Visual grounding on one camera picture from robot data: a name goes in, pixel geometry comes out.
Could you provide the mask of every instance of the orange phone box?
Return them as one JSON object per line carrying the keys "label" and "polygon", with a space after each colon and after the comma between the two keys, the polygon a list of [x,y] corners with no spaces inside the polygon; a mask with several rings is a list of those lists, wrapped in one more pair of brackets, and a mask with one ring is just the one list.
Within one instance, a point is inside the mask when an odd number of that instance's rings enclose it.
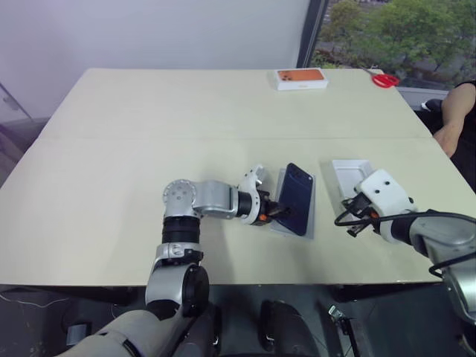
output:
{"label": "orange phone box", "polygon": [[320,68],[278,69],[274,77],[278,91],[322,89],[329,83]]}

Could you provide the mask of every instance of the red scissors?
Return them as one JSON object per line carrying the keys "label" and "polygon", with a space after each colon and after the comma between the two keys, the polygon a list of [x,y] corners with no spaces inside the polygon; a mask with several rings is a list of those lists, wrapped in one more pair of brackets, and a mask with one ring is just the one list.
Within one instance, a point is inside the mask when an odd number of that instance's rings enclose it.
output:
{"label": "red scissors", "polygon": [[372,82],[382,88],[390,88],[397,86],[400,83],[400,80],[397,77],[390,76],[389,74],[375,74],[368,69],[361,67],[364,71],[372,76]]}

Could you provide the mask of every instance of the white tray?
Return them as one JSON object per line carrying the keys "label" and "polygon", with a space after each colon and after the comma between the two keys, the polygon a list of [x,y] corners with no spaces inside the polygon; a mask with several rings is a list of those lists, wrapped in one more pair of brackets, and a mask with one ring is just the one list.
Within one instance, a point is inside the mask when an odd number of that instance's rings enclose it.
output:
{"label": "white tray", "polygon": [[[332,160],[332,168],[338,184],[338,212],[344,212],[345,208],[341,204],[345,199],[351,199],[356,196],[354,187],[366,179],[372,172],[373,168],[368,160]],[[349,215],[343,221],[356,220],[357,217]]]}

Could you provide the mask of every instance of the floor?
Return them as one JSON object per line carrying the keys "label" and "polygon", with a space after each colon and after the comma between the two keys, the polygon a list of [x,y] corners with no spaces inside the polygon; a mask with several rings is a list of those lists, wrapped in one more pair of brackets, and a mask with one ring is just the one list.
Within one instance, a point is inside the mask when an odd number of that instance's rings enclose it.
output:
{"label": "floor", "polygon": [[[65,331],[77,322],[90,322],[98,331],[114,316],[144,306],[141,290],[130,306],[115,306],[47,292],[6,291],[0,298],[0,357],[55,356],[65,350]],[[366,356],[463,357],[455,336],[460,333],[444,286],[436,285],[384,297],[336,303],[326,286],[212,286],[210,301],[222,309],[222,354],[264,353],[255,324],[262,300],[283,300],[303,316],[322,357],[352,357],[350,341],[341,334],[344,356],[328,350],[329,329],[324,312],[335,304],[361,327]]]}
{"label": "floor", "polygon": [[0,187],[45,124],[46,120],[18,120],[0,124]]}

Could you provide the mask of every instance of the black smartphone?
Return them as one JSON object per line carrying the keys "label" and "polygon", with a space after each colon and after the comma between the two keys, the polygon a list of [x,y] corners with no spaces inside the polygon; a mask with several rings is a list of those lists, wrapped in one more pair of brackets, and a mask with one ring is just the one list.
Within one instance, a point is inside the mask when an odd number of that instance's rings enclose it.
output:
{"label": "black smartphone", "polygon": [[278,201],[289,208],[289,215],[276,220],[298,236],[306,234],[313,181],[310,174],[293,163],[286,167]]}

